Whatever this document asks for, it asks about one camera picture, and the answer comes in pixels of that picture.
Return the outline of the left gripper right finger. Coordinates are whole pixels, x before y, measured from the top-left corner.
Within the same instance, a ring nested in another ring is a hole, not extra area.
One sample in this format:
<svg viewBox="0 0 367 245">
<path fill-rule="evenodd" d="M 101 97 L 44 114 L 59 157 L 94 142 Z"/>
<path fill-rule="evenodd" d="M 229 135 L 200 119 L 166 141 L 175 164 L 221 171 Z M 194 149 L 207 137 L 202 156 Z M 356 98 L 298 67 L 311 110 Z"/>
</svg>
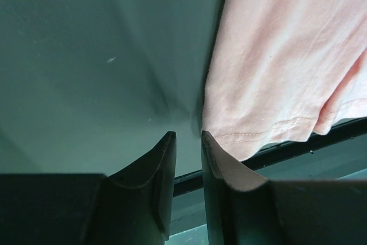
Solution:
<svg viewBox="0 0 367 245">
<path fill-rule="evenodd" d="M 365 180 L 270 180 L 203 131 L 210 244 L 365 244 Z"/>
</svg>

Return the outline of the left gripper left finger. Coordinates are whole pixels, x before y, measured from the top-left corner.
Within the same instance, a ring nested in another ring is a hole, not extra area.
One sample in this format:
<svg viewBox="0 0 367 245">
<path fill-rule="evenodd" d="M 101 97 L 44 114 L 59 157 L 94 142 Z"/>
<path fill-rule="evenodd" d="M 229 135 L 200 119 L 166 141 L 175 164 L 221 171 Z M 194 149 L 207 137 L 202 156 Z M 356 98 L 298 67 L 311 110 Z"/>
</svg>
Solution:
<svg viewBox="0 0 367 245">
<path fill-rule="evenodd" d="M 111 176 L 2 174 L 2 244 L 164 244 L 176 134 Z"/>
</svg>

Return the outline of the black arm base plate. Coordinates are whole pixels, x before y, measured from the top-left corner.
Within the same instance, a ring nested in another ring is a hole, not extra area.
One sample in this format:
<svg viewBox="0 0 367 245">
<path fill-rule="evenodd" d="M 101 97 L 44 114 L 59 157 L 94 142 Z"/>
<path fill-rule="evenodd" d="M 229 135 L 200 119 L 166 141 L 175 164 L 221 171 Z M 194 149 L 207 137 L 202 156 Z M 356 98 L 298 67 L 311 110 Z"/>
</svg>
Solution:
<svg viewBox="0 0 367 245">
<path fill-rule="evenodd" d="M 306 142 L 284 142 L 260 150 L 242 163 L 258 170 L 365 134 L 366 118 L 353 119 L 333 126 L 327 135 L 313 134 Z M 185 195 L 202 187 L 202 171 L 197 170 L 175 178 L 173 196 Z"/>
</svg>

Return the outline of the salmon pink t shirt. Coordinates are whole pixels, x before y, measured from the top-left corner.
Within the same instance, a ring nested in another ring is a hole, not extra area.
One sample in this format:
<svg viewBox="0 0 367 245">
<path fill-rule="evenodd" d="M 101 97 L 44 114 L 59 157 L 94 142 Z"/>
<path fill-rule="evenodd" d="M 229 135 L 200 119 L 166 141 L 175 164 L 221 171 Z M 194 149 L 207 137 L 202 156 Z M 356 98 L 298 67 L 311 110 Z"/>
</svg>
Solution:
<svg viewBox="0 0 367 245">
<path fill-rule="evenodd" d="M 366 116 L 366 0 L 225 0 L 203 128 L 237 160 Z"/>
</svg>

